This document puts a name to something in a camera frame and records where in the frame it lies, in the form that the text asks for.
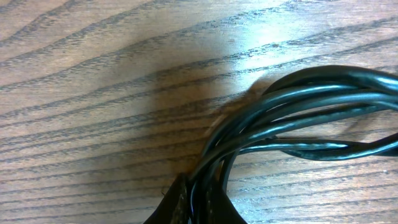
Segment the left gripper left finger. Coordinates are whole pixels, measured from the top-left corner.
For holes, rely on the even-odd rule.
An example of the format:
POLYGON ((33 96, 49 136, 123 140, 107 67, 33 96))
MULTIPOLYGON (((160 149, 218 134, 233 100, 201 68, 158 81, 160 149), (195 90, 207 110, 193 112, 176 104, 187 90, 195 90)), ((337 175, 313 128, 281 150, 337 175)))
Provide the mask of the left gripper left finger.
POLYGON ((144 224, 188 224, 187 176, 179 174, 144 224))

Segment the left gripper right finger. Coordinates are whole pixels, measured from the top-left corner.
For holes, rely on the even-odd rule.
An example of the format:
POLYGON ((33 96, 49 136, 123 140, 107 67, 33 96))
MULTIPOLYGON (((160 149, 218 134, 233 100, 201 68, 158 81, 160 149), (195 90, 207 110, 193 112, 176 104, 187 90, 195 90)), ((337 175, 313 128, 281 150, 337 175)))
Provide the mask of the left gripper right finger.
POLYGON ((246 224, 218 183, 212 183, 205 199, 206 224, 246 224))

